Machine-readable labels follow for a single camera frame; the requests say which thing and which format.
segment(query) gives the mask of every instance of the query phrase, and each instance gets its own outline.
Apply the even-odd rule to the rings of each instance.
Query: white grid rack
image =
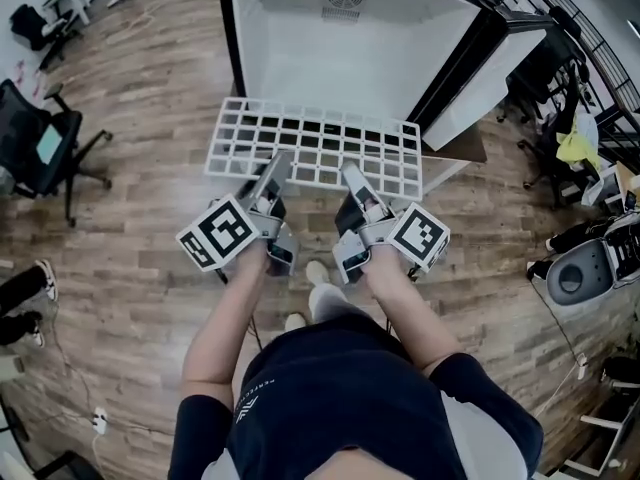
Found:
[[[248,98],[224,100],[205,174],[258,179],[280,151],[291,153],[291,183],[345,190],[340,168],[351,160],[380,195],[422,200],[416,124]]]

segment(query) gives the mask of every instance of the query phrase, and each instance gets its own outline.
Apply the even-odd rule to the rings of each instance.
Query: white wall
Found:
[[[640,0],[572,0],[593,23],[640,90],[640,39],[627,20],[640,23]]]
[[[23,80],[21,91],[25,97],[34,100],[33,93],[38,84],[42,85],[43,77],[39,76],[37,67],[40,64],[42,52],[33,52],[29,49],[26,40],[18,39],[11,32],[10,16],[22,4],[32,5],[42,14],[42,4],[46,0],[0,0],[0,80],[4,78]],[[18,66],[24,63],[23,69]]]

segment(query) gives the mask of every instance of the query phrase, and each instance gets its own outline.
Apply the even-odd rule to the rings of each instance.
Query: dark blue t-shirt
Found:
[[[442,392],[457,402],[443,404]],[[360,448],[412,478],[466,479],[460,432],[450,428],[457,416],[445,410],[458,402],[482,413],[468,413],[470,419],[497,422],[521,453],[525,475],[533,474],[540,425],[475,359],[451,356],[427,379],[375,322],[341,317],[265,347],[247,370],[233,414],[207,396],[183,400],[169,478],[199,480],[226,449],[237,472],[231,478],[303,479],[336,452]]]

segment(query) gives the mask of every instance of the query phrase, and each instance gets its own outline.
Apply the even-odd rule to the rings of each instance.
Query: black pants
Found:
[[[563,254],[589,240],[602,238],[614,220],[615,217],[609,217],[577,224],[567,229],[564,233],[554,236],[549,240],[549,244],[555,252]],[[551,265],[553,265],[553,261],[536,261],[528,271],[529,278],[535,274],[542,279],[546,279]]]
[[[0,285],[0,345],[14,343],[26,333],[34,331],[36,322],[42,318],[40,313],[30,311],[14,317],[5,315],[36,295],[46,285],[47,278],[43,270],[37,266]]]

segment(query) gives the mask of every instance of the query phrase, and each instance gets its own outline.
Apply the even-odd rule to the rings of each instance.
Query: forearm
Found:
[[[184,361],[182,381],[183,396],[195,394],[206,385],[228,386],[223,393],[227,405],[231,405],[231,381],[242,342],[255,309],[263,275],[241,275],[233,278],[225,288],[218,306],[209,316],[204,327],[194,338]],[[214,389],[216,398],[220,390]]]
[[[462,346],[404,274],[387,279],[374,296],[413,363],[427,375]]]

